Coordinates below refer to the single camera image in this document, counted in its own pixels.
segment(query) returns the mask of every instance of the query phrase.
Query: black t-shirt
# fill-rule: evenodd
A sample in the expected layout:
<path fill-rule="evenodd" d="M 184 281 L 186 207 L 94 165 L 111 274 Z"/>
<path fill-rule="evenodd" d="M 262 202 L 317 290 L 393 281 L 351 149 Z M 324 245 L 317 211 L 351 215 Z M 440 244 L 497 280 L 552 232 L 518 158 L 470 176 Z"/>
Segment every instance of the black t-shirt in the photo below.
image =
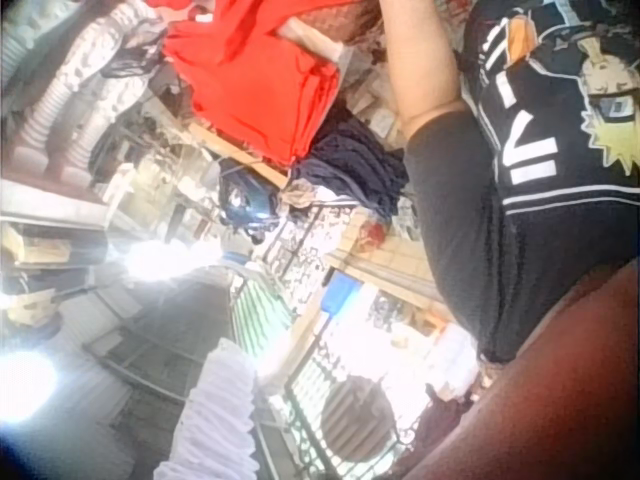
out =
<path fill-rule="evenodd" d="M 464 57 L 477 118 L 428 123 L 406 165 L 441 294 L 507 362 L 584 275 L 638 256 L 640 45 L 601 0 L 481 0 Z"/>

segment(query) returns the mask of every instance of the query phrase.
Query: wooden beam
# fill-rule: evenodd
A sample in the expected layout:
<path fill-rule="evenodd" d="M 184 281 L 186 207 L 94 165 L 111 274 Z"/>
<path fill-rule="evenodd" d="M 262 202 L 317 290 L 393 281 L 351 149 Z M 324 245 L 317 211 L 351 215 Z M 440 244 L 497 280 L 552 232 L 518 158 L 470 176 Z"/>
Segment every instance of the wooden beam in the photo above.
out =
<path fill-rule="evenodd" d="M 247 165 L 279 189 L 282 190 L 287 185 L 286 175 L 283 175 L 277 170 L 271 168 L 269 165 L 264 163 L 261 158 L 245 152 L 244 150 L 227 142 L 215 132 L 206 129 L 197 123 L 191 123 L 191 125 L 189 125 L 189 131 L 194 137 L 203 141 L 207 147 L 214 152 L 225 157 L 231 157 L 243 165 Z"/>

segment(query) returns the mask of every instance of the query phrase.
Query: shelf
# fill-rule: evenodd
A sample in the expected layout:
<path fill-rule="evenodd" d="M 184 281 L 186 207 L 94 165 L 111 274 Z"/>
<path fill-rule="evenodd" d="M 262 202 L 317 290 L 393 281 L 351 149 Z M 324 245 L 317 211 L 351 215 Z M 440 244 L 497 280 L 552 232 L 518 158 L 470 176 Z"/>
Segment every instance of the shelf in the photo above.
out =
<path fill-rule="evenodd" d="M 0 220 L 53 227 L 104 230 L 109 206 L 92 192 L 71 192 L 68 187 L 15 175 L 0 180 Z"/>

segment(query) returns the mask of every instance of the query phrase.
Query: blue object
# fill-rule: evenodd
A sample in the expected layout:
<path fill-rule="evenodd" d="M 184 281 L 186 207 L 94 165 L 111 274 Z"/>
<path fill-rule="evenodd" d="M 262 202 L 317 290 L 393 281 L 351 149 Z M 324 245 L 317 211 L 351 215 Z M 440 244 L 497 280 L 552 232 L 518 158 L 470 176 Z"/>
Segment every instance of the blue object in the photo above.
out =
<path fill-rule="evenodd" d="M 362 283 L 355 278 L 335 271 L 327 286 L 327 291 L 322 297 L 320 308 L 328 313 L 330 318 L 335 317 L 340 313 L 347 300 L 360 291 L 361 286 Z"/>

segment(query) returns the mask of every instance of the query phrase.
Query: wooden shelf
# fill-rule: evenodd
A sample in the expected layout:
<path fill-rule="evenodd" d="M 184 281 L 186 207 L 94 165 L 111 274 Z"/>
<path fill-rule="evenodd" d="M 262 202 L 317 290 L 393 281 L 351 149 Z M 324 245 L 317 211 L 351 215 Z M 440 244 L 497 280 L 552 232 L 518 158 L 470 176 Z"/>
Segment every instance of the wooden shelf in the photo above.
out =
<path fill-rule="evenodd" d="M 104 230 L 109 222 L 109 206 L 93 192 L 78 192 L 44 179 L 4 171 L 0 179 L 0 220 Z"/>
<path fill-rule="evenodd" d="M 251 155 L 248 152 L 227 142 L 215 132 L 204 128 L 197 123 L 189 125 L 189 131 L 197 139 L 203 141 L 208 148 L 224 157 L 231 157 L 234 160 L 247 165 L 256 171 L 260 176 L 269 180 L 276 187 L 282 190 L 287 185 L 287 177 L 277 170 L 264 163 L 261 158 Z"/>

